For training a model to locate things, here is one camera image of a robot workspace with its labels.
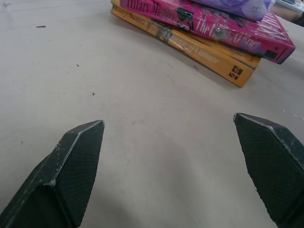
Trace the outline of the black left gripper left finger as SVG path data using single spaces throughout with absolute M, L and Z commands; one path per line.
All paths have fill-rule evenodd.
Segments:
M 102 120 L 66 132 L 0 214 L 0 228 L 79 228 L 96 178 Z

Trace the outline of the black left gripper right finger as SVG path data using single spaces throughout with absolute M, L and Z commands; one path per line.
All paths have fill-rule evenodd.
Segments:
M 278 228 L 304 228 L 304 145 L 284 126 L 235 113 L 247 172 Z

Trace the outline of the yellow Hilary Mantel book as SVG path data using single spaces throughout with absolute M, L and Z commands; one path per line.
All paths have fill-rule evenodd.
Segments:
M 239 87 L 244 86 L 261 60 L 245 51 L 128 11 L 120 6 L 119 0 L 111 0 L 111 3 L 113 15 L 176 48 Z

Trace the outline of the pink Hilary Mantel book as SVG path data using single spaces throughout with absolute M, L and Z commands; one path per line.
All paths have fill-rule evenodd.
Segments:
M 282 64 L 295 51 L 295 45 L 273 12 L 268 12 L 261 22 L 255 22 L 190 0 L 118 2 L 131 12 L 218 40 L 277 64 Z

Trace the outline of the purple packet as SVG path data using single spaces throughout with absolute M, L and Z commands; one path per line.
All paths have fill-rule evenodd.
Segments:
M 191 0 L 253 21 L 261 21 L 275 0 Z

